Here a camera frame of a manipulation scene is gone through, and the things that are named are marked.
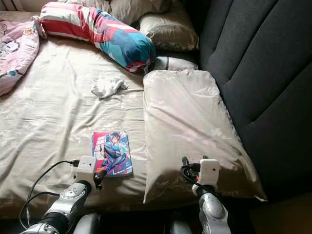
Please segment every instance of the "striped body pillow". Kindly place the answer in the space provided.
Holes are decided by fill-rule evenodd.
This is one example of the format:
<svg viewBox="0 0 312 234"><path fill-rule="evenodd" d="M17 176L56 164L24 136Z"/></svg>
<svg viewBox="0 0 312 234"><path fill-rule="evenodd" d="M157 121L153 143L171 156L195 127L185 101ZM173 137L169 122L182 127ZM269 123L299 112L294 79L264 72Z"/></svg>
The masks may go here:
<svg viewBox="0 0 312 234"><path fill-rule="evenodd" d="M89 41L129 72L146 73L155 60L147 36L98 8L49 2L40 17L47 34Z"/></svg>

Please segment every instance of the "book cover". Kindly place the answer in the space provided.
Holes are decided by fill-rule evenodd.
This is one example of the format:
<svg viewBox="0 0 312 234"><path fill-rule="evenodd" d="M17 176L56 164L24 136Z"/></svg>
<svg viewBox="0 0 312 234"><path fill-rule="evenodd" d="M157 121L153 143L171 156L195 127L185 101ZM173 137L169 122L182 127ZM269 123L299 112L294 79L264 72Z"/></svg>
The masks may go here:
<svg viewBox="0 0 312 234"><path fill-rule="evenodd" d="M132 164L126 131L98 133L91 136L92 155L97 158L96 172L107 171L108 176L126 176L132 173Z"/></svg>

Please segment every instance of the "bed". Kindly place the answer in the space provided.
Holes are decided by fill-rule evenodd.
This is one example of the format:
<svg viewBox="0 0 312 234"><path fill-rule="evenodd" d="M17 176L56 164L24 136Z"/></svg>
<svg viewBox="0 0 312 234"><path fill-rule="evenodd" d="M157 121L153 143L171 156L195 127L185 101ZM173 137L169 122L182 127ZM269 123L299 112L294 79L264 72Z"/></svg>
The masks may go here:
<svg viewBox="0 0 312 234"><path fill-rule="evenodd" d="M304 132L301 123L309 122L306 117L308 115L299 115L295 121L290 122L287 118L290 113L287 110L295 109L297 113L302 111L311 114L311 108L298 105L303 103L307 90L302 87L301 96L295 96L292 101L288 101L288 98L292 97L295 89L286 90L285 83L270 86L273 90L271 93L257 92L256 88L259 87L263 77L272 78L274 73L271 72L272 69L265 69L267 76L262 76L263 70L256 65L268 66L267 62L270 59L278 60L278 53L259 61L257 54L264 53L262 49L258 50L263 46L260 39L253 42L255 45L252 44L253 47L249 48L255 51L249 52L247 48L253 39L255 28L262 24L264 15L272 11L272 14L276 14L272 16L274 19L284 20L285 16L292 14L289 10L292 4L277 5L278 10L273 10L273 1L269 1L270 3L263 6L261 10L256 11L258 18L248 27L244 21L240 21L241 18L237 17L237 14L248 15L254 8L239 7L237 2L233 1L232 4L232 1L226 1L224 5L220 1L211 2L205 27L201 33L199 65L202 70L209 71L215 78L225 105L233 118L234 126L259 172L266 193L272 198L282 197L285 194L285 184L290 179L283 173L284 170L290 172L292 181L302 178L305 178L302 181L307 181L306 175L311 175L311 167L307 163L297 163L295 168L292 168L289 162L279 164L282 156L290 159L296 150L293 144L285 146L280 139L296 142L301 146L300 151L304 152L307 138L303 136L298 138L276 124L282 121L291 129ZM280 12L279 9L286 9L287 12ZM295 12L300 11L300 6L295 10ZM30 16L37 14L1 12L2 17L15 21L29 20ZM237 31L236 37L232 37L231 32L235 29L236 23L242 24L242 30L246 28L248 30L243 34ZM268 28L260 30L258 37L271 32L270 26L274 24L264 25ZM293 33L296 28L299 28L296 25L301 25L301 21L293 22L289 29L277 28L277 30L287 35L297 35ZM306 36L307 31L307 28L304 28L298 33ZM284 43L289 46L294 40L296 37ZM296 44L293 50L297 58L294 69L302 71L310 67L305 63L311 51L307 41L302 41L301 45ZM270 48L271 41L265 41L265 45ZM288 64L287 67L290 69L291 62L292 60L283 61L281 66ZM106 100L99 100L91 93L91 89L98 77L108 76L124 79L129 84L129 88L118 91L117 95ZM245 77L253 77L255 82L254 79L249 79L249 83L246 83ZM302 78L306 80L306 73L303 73ZM278 90L284 92L283 95L286 96L280 97ZM257 100L246 98L253 97L255 94L258 95ZM0 97L0 218L18 216L29 188L49 165L63 159L78 159L81 155L90 155L90 137L95 131L128 131L134 173L125 178L105 179L103 190L88 199L86 207L89 211L161 209L194 202L195 198L189 199L190 196L180 201L179 194L176 193L176 200L143 204L148 176L146 168L149 162L146 153L143 95L143 75L127 72L93 45L53 37L42 40L38 56L24 78L11 93ZM276 104L270 107L268 99L272 103L280 102L283 108L279 109ZM306 162L303 153L300 155L301 161ZM47 190L59 192L74 181L73 175L74 168L61 165L42 179L35 192ZM32 206L32 215L35 217L42 215L50 203L49 197L38 199Z"/></svg>

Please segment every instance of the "tufted fabric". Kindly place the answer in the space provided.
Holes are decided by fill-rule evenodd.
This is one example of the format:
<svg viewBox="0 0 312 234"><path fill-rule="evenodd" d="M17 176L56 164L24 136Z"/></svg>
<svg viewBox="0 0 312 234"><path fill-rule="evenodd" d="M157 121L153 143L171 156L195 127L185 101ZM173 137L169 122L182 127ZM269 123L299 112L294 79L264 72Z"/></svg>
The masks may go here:
<svg viewBox="0 0 312 234"><path fill-rule="evenodd" d="M269 199L311 190L312 1L212 0L200 66L221 90Z"/></svg>

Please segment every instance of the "anime girl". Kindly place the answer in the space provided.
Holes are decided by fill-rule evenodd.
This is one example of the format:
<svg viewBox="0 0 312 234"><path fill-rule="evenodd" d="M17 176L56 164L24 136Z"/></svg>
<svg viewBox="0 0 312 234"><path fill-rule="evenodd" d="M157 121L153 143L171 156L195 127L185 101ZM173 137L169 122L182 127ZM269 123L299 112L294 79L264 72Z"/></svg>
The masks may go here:
<svg viewBox="0 0 312 234"><path fill-rule="evenodd" d="M129 149L127 145L120 141L121 137L119 133L111 133L109 135L109 142L105 142L102 146L100 146L101 155L104 157L104 161L101 166L106 167L107 173L109 173L115 166L120 165L123 163L129 154ZM112 163L109 164L107 159L109 156L112 160Z"/></svg>

